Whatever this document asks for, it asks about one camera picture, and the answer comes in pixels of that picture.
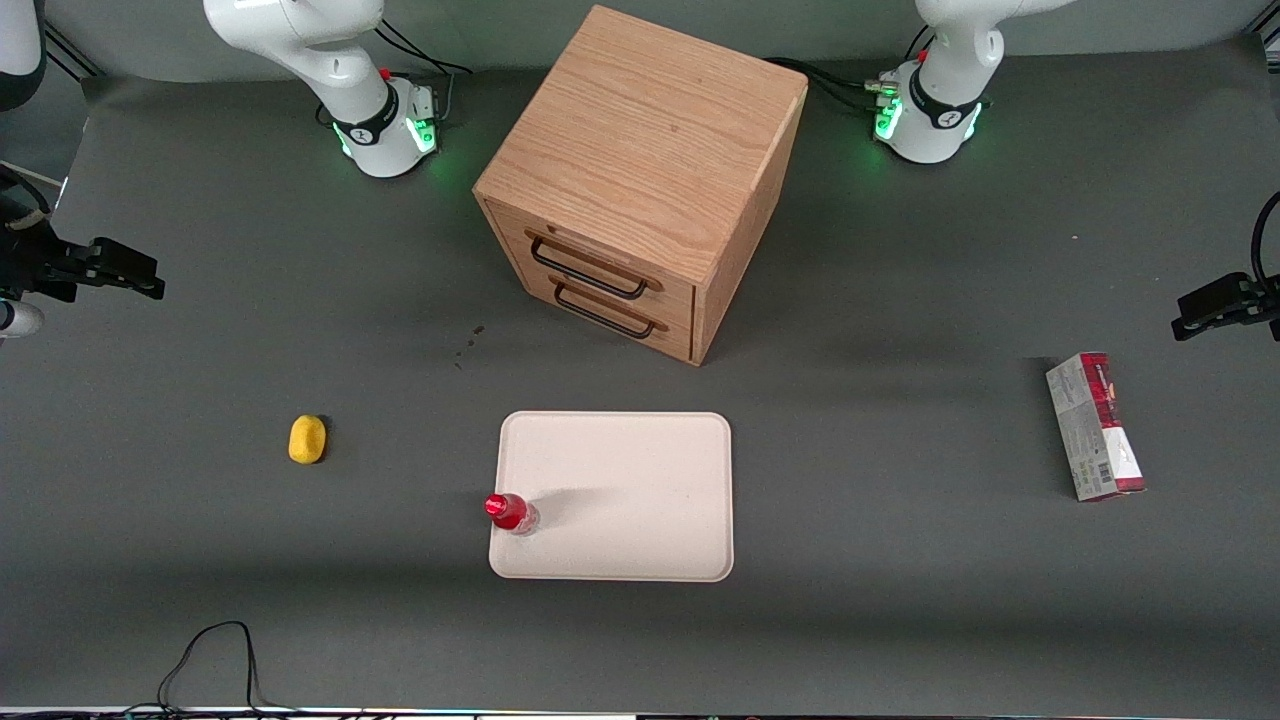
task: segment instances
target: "gray table surface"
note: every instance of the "gray table surface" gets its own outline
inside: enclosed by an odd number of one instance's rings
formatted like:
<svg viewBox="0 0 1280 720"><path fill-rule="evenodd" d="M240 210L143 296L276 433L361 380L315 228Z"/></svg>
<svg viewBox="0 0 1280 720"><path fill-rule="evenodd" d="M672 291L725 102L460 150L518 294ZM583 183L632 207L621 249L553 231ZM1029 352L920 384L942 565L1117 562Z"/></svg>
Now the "gray table surface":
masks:
<svg viewBox="0 0 1280 720"><path fill-rule="evenodd" d="M238 618L293 705L1280 715L1280 348L1169 331L1276 190L1256 42L1011 59L942 167L814 94L701 369L508 268L470 188L540 77L461 79L394 181L298 83L96 88L56 225L169 293L44 302L0 348L0 705L145 701ZM1071 495L1042 372L1084 350L1143 496ZM732 575L497 578L479 500L524 409L728 418ZM321 465L284 454L301 413ZM238 705L242 662L210 638L175 700Z"/></svg>

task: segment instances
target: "yellow sponge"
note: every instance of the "yellow sponge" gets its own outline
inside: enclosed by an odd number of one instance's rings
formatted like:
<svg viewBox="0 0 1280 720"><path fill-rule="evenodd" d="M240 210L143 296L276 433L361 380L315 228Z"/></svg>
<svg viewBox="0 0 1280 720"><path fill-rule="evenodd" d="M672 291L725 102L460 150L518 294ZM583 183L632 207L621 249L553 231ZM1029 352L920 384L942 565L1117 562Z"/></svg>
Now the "yellow sponge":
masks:
<svg viewBox="0 0 1280 720"><path fill-rule="evenodd" d="M289 430L289 457L294 462L310 465L324 455L324 420L315 415L302 415Z"/></svg>

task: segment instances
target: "red bottle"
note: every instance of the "red bottle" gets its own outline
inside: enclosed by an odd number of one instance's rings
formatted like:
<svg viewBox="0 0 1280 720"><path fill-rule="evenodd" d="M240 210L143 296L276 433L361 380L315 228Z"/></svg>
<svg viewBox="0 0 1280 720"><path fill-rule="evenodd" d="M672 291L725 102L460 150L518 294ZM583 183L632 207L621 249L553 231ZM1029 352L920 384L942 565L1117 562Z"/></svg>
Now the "red bottle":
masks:
<svg viewBox="0 0 1280 720"><path fill-rule="evenodd" d="M527 536L538 525L538 509L509 492L490 495L484 501L484 511L494 525L517 536Z"/></svg>

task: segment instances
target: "wooden cabinet top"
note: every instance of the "wooden cabinet top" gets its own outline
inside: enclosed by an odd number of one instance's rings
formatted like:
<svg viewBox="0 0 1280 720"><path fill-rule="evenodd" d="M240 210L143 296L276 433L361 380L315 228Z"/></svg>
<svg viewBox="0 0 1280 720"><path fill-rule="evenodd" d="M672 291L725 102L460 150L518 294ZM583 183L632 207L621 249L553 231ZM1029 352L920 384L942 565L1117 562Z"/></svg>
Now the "wooden cabinet top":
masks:
<svg viewBox="0 0 1280 720"><path fill-rule="evenodd" d="M806 86L596 5L475 190L700 283Z"/></svg>

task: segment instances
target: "red bottle cap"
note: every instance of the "red bottle cap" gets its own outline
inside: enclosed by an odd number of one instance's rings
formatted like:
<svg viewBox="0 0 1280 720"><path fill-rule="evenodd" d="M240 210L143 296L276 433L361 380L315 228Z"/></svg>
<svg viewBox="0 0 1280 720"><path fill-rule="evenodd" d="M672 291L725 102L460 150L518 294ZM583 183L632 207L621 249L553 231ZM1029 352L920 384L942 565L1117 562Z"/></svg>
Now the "red bottle cap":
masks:
<svg viewBox="0 0 1280 720"><path fill-rule="evenodd" d="M484 501L484 511L503 530L513 530L529 515L529 506L518 495L490 495Z"/></svg>

